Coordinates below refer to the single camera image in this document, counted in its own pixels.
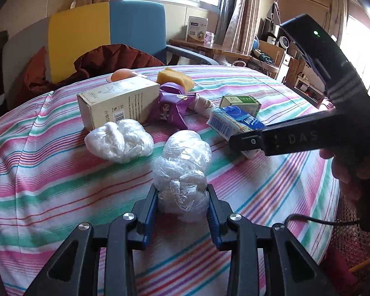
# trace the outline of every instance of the black handle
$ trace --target black handle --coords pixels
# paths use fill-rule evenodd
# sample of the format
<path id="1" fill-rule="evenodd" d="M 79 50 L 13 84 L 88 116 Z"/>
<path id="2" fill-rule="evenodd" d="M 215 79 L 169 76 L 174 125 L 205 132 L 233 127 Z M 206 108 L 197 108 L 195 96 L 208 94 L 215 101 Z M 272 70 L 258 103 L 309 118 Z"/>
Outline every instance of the black handle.
<path id="1" fill-rule="evenodd" d="M 110 224 L 104 279 L 106 296 L 137 295 L 133 250 L 127 241 L 127 232 L 136 224 L 137 216 L 134 213 L 125 213 Z"/>
<path id="2" fill-rule="evenodd" d="M 237 232 L 238 238 L 232 249 L 227 295 L 258 296 L 259 263 L 254 225 L 237 213 L 228 217 L 228 225 Z"/>
<path id="3" fill-rule="evenodd" d="M 96 295 L 100 249 L 93 246 L 92 239 L 92 225 L 88 222 L 79 224 L 48 260 L 24 295 Z"/>
<path id="4" fill-rule="evenodd" d="M 313 258 L 283 224 L 271 227 L 271 238 L 267 253 L 270 286 L 266 286 L 270 295 L 338 295 Z"/>

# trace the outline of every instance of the chair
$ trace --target chair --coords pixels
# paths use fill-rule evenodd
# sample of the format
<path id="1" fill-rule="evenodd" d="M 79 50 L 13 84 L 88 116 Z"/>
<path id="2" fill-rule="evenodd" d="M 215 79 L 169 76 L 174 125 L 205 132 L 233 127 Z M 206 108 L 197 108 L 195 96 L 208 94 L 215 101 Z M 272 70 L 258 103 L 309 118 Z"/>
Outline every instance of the chair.
<path id="1" fill-rule="evenodd" d="M 167 63 L 167 52 L 171 52 L 199 64 L 218 65 L 206 56 L 167 45 L 165 18 L 165 9 L 160 3 L 117 0 L 66 10 L 32 24 L 11 37 L 3 47 L 3 91 L 7 108 L 14 108 L 7 96 L 17 94 L 16 77 L 43 46 L 47 50 L 46 78 L 52 83 L 73 74 L 73 63 L 82 54 L 107 44 L 127 44 L 163 63 Z M 2 103 L 3 97 L 0 97 L 0 105 Z"/>

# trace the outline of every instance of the cardboard box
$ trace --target cardboard box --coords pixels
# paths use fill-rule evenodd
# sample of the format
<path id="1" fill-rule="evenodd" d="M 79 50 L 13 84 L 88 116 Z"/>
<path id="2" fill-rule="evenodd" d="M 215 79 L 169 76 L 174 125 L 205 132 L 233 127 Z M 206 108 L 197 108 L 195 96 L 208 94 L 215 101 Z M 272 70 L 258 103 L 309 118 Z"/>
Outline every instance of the cardboard box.
<path id="1" fill-rule="evenodd" d="M 204 43 L 208 19 L 189 17 L 185 41 Z"/>
<path id="2" fill-rule="evenodd" d="M 143 123 L 158 101 L 159 87 L 156 82 L 137 76 L 77 94 L 84 126 L 93 130 L 122 119 Z"/>
<path id="3" fill-rule="evenodd" d="M 219 107 L 224 108 L 228 106 L 237 106 L 241 110 L 249 113 L 251 116 L 256 117 L 261 104 L 252 96 L 227 94 L 222 97 Z"/>
<path id="4" fill-rule="evenodd" d="M 236 134 L 265 128 L 259 120 L 235 106 L 215 109 L 207 124 L 226 141 Z M 261 150 L 247 150 L 242 151 L 242 154 L 252 159 L 259 151 Z"/>

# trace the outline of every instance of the hand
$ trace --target hand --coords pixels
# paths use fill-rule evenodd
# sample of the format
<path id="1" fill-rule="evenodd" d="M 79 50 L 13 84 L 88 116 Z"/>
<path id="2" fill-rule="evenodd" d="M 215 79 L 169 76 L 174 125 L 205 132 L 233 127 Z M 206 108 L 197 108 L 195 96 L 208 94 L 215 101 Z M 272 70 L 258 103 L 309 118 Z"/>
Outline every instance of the hand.
<path id="1" fill-rule="evenodd" d="M 323 159 L 334 157 L 334 152 L 329 149 L 321 149 L 319 155 Z M 339 180 L 340 191 L 344 200 L 351 209 L 356 209 L 356 202 L 362 195 L 359 185 L 360 180 L 370 179 L 370 155 L 365 157 L 352 176 L 348 169 L 336 158 L 332 161 L 333 177 Z"/>

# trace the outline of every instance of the crumpled plastic bag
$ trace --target crumpled plastic bag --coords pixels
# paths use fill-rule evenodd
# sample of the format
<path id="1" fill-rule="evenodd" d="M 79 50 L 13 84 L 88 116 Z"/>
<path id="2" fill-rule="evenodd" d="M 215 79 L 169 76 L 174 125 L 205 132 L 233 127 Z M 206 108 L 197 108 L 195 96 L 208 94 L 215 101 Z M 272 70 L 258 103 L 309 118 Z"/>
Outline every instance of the crumpled plastic bag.
<path id="1" fill-rule="evenodd" d="M 175 214 L 184 222 L 203 219 L 209 203 L 204 172 L 211 161 L 209 144 L 196 132 L 182 130 L 173 134 L 152 168 L 159 210 Z"/>
<path id="2" fill-rule="evenodd" d="M 121 164 L 147 157 L 153 151 L 151 135 L 133 119 L 105 123 L 85 137 L 85 144 L 96 157 Z"/>

